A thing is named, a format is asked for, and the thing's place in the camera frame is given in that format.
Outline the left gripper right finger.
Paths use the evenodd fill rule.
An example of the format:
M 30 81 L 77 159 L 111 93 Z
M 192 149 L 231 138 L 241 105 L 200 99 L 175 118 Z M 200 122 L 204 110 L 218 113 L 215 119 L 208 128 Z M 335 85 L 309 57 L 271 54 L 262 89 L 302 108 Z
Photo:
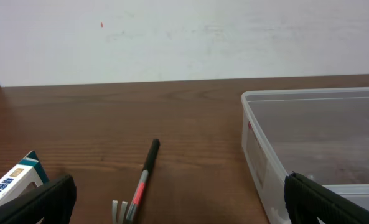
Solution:
M 284 201 L 292 224 L 369 224 L 369 211 L 302 174 L 284 181 Z

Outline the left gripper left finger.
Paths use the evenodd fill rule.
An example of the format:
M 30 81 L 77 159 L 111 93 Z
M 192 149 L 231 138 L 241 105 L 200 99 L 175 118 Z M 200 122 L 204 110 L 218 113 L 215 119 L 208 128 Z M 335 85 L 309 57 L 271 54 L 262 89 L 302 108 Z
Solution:
M 68 224 L 77 199 L 71 175 L 47 182 L 0 206 L 0 224 Z

